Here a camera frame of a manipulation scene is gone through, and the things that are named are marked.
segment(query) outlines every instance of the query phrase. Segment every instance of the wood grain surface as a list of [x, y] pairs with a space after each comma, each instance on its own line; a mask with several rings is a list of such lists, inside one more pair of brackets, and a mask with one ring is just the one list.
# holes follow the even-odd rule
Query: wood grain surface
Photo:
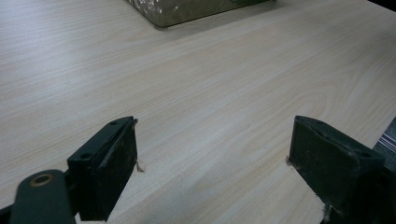
[[293, 119], [372, 147], [396, 116], [396, 13], [278, 0], [156, 30], [122, 0], [0, 1], [0, 206], [113, 119], [139, 160], [108, 223], [304, 223]]

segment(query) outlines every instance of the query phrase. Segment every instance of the light wood tabletop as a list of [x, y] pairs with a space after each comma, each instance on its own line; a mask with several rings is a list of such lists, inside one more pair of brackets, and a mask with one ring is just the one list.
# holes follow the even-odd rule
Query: light wood tabletop
[[396, 13], [364, 0], [270, 1], [167, 30], [123, 0], [0, 1], [0, 206], [132, 115], [146, 172], [108, 223], [318, 224], [320, 199], [285, 163], [294, 117], [373, 147], [395, 96]]

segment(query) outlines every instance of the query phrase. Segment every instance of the wooden table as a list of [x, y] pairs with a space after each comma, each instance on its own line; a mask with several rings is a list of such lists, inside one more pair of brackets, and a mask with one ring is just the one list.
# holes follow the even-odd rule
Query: wooden table
[[126, 1], [0, 2], [0, 206], [107, 122], [139, 160], [109, 223], [317, 224], [295, 115], [372, 147], [396, 116], [396, 13], [279, 0], [156, 30]]

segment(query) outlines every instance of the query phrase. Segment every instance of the table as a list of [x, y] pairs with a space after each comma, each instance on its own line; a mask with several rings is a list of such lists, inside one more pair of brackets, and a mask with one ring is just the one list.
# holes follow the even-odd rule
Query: table
[[363, 0], [270, 1], [167, 30], [122, 0], [1, 1], [0, 206], [133, 115], [146, 172], [108, 223], [316, 224], [320, 199], [285, 163], [294, 116], [373, 147], [395, 95], [396, 13]]

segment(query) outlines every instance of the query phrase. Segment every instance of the black object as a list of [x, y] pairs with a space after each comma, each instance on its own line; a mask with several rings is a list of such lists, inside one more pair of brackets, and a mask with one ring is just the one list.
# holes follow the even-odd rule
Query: black object
[[385, 7], [392, 11], [396, 11], [396, 3], [394, 0], [369, 0], [369, 1], [381, 7]]
[[396, 175], [380, 153], [322, 121], [297, 116], [289, 162], [326, 204], [321, 223], [396, 223]]
[[15, 203], [0, 210], [0, 223], [75, 223], [107, 220], [137, 161], [134, 126], [127, 117], [109, 122], [68, 160], [69, 170], [24, 179]]

